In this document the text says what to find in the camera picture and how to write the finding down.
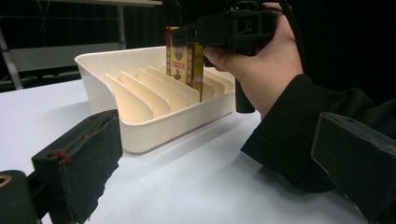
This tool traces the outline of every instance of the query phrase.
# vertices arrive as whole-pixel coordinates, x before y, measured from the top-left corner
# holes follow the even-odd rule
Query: black sleeve
[[[242,147],[262,165],[282,174],[298,189],[333,189],[326,173],[311,159],[319,114],[332,112],[360,121],[396,139],[396,100],[374,106],[359,89],[335,92],[297,76]]]

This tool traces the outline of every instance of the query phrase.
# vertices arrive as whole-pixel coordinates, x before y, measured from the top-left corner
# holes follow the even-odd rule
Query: white plastic tray
[[[198,91],[165,74],[165,47],[79,55],[93,113],[117,108],[122,146],[144,152],[234,111],[233,77],[205,68]]]

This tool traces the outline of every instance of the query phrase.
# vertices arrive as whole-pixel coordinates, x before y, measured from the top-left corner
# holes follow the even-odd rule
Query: table surface
[[[81,80],[0,93],[0,105],[0,170],[27,175],[38,151],[92,113]],[[242,153],[259,122],[232,113],[147,153],[124,151],[88,223],[367,223],[339,192],[304,194]]]

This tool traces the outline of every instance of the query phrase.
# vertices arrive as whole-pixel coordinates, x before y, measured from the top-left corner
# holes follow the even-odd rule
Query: human hand
[[[278,4],[265,5],[278,7]],[[219,48],[204,50],[216,69],[231,73],[241,83],[246,97],[261,113],[262,119],[291,80],[304,72],[289,22],[283,14],[276,14],[274,37],[255,56]]]

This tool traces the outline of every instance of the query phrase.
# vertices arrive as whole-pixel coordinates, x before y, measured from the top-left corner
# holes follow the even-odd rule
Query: colorful packaging
[[[176,28],[166,27],[166,74],[198,90],[202,96],[204,49],[197,43],[173,47],[171,32]]]

